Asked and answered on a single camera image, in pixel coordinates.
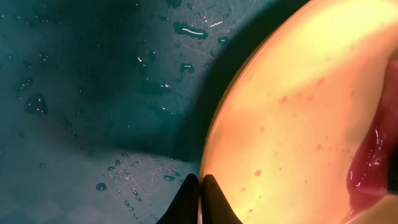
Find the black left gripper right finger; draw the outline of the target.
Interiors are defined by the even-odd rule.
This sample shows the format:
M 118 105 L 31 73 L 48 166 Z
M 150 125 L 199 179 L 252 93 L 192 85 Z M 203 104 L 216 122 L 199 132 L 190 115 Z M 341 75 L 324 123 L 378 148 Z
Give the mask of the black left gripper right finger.
M 243 224 L 211 174 L 204 176 L 201 184 L 201 212 L 202 224 Z

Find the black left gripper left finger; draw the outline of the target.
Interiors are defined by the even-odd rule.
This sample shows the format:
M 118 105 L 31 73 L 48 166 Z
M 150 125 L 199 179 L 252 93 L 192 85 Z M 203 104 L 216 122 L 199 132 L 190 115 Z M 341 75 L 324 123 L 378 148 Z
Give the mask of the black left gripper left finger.
M 197 224 L 198 199 L 198 178 L 195 174 L 188 174 L 157 224 Z

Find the yellow plate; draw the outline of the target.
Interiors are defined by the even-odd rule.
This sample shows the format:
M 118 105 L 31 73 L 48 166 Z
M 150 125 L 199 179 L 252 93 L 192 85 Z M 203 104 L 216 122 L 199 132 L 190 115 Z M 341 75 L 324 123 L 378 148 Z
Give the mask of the yellow plate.
M 397 1 L 309 1 L 211 122 L 200 181 L 242 223 L 397 222 Z

